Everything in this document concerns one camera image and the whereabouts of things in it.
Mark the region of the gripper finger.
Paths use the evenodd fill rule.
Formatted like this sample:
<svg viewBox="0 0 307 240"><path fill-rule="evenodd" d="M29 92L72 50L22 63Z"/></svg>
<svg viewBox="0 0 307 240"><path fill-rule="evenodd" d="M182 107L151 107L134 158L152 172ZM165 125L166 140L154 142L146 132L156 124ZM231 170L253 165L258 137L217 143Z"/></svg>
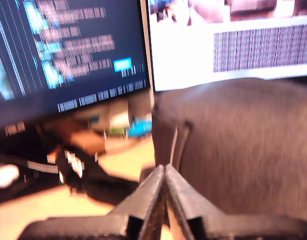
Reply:
<svg viewBox="0 0 307 240"><path fill-rule="evenodd" d="M166 207L174 240L206 240L204 217L225 213L197 192L171 165L166 166Z"/></svg>
<svg viewBox="0 0 307 240"><path fill-rule="evenodd" d="M124 240L159 240L165 217L165 167L159 165L136 190L109 212L126 217Z"/></svg>

